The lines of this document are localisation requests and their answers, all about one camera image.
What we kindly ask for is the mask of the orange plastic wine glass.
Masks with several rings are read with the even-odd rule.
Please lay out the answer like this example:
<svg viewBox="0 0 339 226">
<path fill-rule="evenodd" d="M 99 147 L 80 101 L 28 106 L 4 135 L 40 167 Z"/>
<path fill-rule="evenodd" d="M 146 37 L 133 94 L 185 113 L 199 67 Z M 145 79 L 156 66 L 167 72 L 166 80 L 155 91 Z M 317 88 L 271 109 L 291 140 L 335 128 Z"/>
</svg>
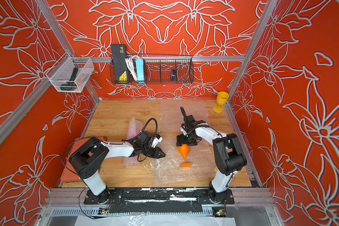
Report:
<svg viewBox="0 0 339 226">
<path fill-rule="evenodd" d="M 182 155 L 182 157 L 184 158 L 184 163 L 181 164 L 180 166 L 181 166 L 182 168 L 191 167 L 192 164 L 189 163 L 189 162 L 187 161 L 187 159 L 186 159 L 186 158 L 187 158 L 187 155 L 188 155 L 188 153 L 189 153 L 189 146 L 186 145 L 186 144 L 183 144 L 182 146 L 178 147 L 178 151 L 179 151 L 179 153 Z"/>
</svg>

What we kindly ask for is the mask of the bubble orange glass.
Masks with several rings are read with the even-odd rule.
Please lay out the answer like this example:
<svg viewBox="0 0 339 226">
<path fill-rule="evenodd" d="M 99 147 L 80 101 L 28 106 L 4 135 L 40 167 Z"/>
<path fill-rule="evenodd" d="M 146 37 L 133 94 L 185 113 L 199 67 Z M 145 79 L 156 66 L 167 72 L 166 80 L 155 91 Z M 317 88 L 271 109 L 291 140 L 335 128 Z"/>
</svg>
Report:
<svg viewBox="0 0 339 226">
<path fill-rule="evenodd" d="M 184 184 L 188 181 L 214 178 L 217 167 L 207 141 L 190 146 L 184 157 L 177 147 L 177 134 L 164 133 L 162 138 L 157 146 L 165 153 L 165 157 L 153 159 L 151 162 L 155 185 Z"/>
</svg>

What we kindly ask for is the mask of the bubble pink glass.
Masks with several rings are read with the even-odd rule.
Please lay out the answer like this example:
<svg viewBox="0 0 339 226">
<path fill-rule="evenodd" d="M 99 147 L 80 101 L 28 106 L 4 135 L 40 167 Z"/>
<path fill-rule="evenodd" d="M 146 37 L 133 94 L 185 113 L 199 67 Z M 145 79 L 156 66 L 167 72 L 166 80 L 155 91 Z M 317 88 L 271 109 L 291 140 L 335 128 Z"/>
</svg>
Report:
<svg viewBox="0 0 339 226">
<path fill-rule="evenodd" d="M 127 132 L 127 139 L 133 138 L 138 135 L 143 128 L 143 123 L 132 117 L 130 119 L 130 124 Z M 124 167 L 135 167 L 139 166 L 139 161 L 137 160 L 137 156 L 134 157 L 125 157 L 123 160 Z"/>
</svg>

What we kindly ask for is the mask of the yellow plastic wine glass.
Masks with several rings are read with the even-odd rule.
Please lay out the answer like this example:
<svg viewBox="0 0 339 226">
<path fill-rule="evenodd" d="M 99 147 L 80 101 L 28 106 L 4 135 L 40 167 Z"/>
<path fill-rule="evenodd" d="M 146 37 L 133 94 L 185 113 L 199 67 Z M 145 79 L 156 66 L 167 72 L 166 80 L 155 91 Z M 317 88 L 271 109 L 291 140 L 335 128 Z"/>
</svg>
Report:
<svg viewBox="0 0 339 226">
<path fill-rule="evenodd" d="M 221 113 L 222 112 L 222 106 L 228 101 L 229 94 L 227 92 L 221 91 L 217 95 L 217 106 L 213 108 L 214 112 Z"/>
</svg>

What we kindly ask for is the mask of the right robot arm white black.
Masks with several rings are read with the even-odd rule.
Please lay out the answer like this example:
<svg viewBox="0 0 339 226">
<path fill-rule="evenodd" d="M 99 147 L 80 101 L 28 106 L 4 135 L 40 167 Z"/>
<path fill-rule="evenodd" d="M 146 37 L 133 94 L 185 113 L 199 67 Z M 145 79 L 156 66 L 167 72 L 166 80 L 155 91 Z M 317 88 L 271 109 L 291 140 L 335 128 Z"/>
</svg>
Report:
<svg viewBox="0 0 339 226">
<path fill-rule="evenodd" d="M 218 171 L 209 183 L 209 196 L 213 201 L 226 196 L 229 183 L 247 164 L 238 136 L 219 132 L 205 121 L 195 120 L 192 115 L 184 115 L 181 131 L 176 143 L 181 154 L 185 154 L 190 146 L 194 147 L 202 140 L 213 146 Z"/>
</svg>

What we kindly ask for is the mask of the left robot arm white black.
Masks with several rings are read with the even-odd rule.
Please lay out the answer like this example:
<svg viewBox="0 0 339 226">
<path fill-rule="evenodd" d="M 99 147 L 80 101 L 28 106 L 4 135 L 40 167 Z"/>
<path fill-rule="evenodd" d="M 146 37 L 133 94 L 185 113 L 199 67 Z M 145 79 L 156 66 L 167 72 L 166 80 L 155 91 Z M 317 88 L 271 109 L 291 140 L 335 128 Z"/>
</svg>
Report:
<svg viewBox="0 0 339 226">
<path fill-rule="evenodd" d="M 89 191 L 103 203 L 109 192 L 102 180 L 99 169 L 105 159 L 116 157 L 134 157 L 144 155 L 160 159 L 166 154 L 157 146 L 162 141 L 159 134 L 143 131 L 135 137 L 121 143 L 108 143 L 97 137 L 91 137 L 69 157 L 69 163 L 83 180 Z"/>
</svg>

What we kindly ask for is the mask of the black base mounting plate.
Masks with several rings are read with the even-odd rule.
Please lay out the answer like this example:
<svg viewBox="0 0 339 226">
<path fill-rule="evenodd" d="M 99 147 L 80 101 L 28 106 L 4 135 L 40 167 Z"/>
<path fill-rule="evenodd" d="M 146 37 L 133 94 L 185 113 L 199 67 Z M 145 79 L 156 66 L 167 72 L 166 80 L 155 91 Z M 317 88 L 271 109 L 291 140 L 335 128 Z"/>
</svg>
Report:
<svg viewBox="0 0 339 226">
<path fill-rule="evenodd" d="M 99 205 L 96 215 L 110 214 L 204 214 L 216 216 L 234 204 L 231 190 L 215 193 L 207 187 L 107 188 L 95 196 L 87 191 L 85 207 Z"/>
</svg>

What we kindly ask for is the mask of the white plastic sheet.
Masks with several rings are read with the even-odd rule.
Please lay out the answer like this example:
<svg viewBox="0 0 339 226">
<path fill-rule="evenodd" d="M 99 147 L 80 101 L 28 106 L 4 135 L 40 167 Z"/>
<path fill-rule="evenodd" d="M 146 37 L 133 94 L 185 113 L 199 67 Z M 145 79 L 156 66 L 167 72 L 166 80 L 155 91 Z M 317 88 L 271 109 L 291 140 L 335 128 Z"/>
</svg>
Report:
<svg viewBox="0 0 339 226">
<path fill-rule="evenodd" d="M 235 226 L 234 218 L 177 215 L 136 215 L 90 219 L 79 216 L 76 226 Z"/>
</svg>

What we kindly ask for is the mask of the light blue power bank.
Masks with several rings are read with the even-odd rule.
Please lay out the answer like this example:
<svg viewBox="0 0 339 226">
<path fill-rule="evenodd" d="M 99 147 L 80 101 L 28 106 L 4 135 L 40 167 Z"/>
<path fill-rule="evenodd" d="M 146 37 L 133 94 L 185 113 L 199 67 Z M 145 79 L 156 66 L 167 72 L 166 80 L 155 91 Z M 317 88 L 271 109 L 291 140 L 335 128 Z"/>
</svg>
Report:
<svg viewBox="0 0 339 226">
<path fill-rule="evenodd" d="M 144 83 L 145 82 L 144 60 L 141 58 L 137 58 L 135 62 L 137 70 L 137 81 L 139 83 Z"/>
</svg>

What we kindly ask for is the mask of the orange plastic tool case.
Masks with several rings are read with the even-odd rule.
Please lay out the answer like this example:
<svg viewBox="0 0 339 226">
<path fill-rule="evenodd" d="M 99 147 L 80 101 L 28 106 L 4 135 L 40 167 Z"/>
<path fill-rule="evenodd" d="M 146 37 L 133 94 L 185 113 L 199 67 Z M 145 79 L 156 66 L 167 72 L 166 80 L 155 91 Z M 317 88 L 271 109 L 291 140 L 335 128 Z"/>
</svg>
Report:
<svg viewBox="0 0 339 226">
<path fill-rule="evenodd" d="M 63 152 L 61 156 L 61 162 L 64 165 L 64 170 L 60 177 L 60 180 L 63 183 L 80 182 L 82 180 L 74 170 L 73 166 L 69 163 L 69 157 L 90 138 L 97 137 L 89 136 L 84 138 L 76 138 Z"/>
</svg>

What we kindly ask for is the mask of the black yellow device box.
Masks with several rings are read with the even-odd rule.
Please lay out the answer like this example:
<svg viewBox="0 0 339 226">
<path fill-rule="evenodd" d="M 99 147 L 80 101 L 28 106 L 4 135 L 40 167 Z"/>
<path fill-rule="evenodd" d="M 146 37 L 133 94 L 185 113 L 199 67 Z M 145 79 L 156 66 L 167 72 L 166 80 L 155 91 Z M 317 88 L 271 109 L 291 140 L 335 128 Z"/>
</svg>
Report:
<svg viewBox="0 0 339 226">
<path fill-rule="evenodd" d="M 127 84 L 129 81 L 129 72 L 126 64 L 126 46 L 123 44 L 114 44 L 111 49 L 115 70 L 115 82 L 116 84 Z"/>
</svg>

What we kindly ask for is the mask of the dark green handled tool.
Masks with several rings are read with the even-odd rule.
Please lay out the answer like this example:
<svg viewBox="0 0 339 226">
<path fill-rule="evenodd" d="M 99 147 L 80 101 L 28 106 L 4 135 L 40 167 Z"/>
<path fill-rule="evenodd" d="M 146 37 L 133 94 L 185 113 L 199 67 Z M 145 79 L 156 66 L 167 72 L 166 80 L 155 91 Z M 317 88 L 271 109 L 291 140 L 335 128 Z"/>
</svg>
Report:
<svg viewBox="0 0 339 226">
<path fill-rule="evenodd" d="M 60 89 L 63 91 L 73 91 L 76 89 L 76 86 L 74 84 L 76 75 L 78 73 L 79 68 L 75 67 L 72 71 L 71 77 L 69 79 L 69 81 L 67 81 L 66 83 L 62 84 L 60 86 Z"/>
</svg>

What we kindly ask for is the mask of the clear acrylic wall bin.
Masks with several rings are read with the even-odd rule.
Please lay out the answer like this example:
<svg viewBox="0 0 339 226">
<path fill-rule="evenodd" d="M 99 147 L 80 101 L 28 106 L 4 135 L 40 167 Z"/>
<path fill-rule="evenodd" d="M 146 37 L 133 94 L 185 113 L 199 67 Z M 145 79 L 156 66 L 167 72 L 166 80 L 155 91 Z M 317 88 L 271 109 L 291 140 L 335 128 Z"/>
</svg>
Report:
<svg viewBox="0 0 339 226">
<path fill-rule="evenodd" d="M 60 86 L 69 81 L 73 69 L 79 68 L 74 84 L 76 89 L 73 91 L 63 91 Z M 71 57 L 69 53 L 63 54 L 54 65 L 45 73 L 51 85 L 58 92 L 81 93 L 94 71 L 94 64 L 89 57 Z"/>
</svg>

